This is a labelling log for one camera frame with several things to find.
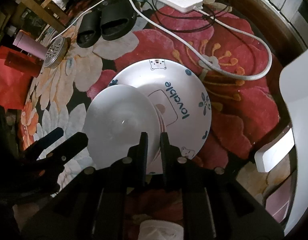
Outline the red cylindrical cup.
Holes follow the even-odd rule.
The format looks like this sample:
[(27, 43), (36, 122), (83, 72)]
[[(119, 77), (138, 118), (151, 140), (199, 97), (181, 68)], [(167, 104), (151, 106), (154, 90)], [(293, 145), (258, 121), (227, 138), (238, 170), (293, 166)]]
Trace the red cylindrical cup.
[(41, 72), (41, 66), (39, 64), (31, 62), (12, 52), (8, 52), (4, 64), (32, 77), (38, 77)]

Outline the white plate with blue flowers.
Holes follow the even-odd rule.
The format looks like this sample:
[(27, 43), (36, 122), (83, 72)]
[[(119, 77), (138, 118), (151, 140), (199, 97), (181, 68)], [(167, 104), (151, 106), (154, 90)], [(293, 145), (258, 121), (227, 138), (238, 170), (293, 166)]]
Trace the white plate with blue flowers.
[(169, 142), (193, 159), (211, 126), (211, 103), (200, 79), (185, 66), (167, 59), (131, 64), (109, 83), (140, 90), (160, 111)]

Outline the round perforated metal tin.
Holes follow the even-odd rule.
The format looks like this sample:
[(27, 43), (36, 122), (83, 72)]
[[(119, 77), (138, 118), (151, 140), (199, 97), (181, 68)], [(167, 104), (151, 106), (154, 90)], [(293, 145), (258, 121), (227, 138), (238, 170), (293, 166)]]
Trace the round perforated metal tin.
[(65, 57), (68, 48), (69, 44), (65, 37), (56, 38), (47, 50), (43, 68), (56, 68)]

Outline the plain white plate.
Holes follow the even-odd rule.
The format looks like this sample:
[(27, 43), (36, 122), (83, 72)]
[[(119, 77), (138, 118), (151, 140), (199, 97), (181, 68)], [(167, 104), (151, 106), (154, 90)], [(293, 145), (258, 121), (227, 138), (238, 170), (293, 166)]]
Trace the plain white plate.
[(161, 133), (155, 107), (147, 96), (128, 85), (113, 85), (101, 91), (87, 109), (83, 133), (88, 152), (98, 169), (125, 157), (137, 145), (141, 133), (148, 135), (147, 163), (159, 151)]

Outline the pink tumbler bottle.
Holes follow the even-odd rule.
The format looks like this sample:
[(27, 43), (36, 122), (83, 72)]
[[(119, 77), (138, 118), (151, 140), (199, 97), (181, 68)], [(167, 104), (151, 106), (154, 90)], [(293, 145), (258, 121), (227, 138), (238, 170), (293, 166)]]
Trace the pink tumbler bottle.
[(46, 53), (48, 51), (47, 47), (43, 46), (39, 42), (36, 42), (28, 34), (20, 30), (13, 42), (13, 45), (25, 50), (26, 52), (38, 57), (41, 60), (45, 60)]

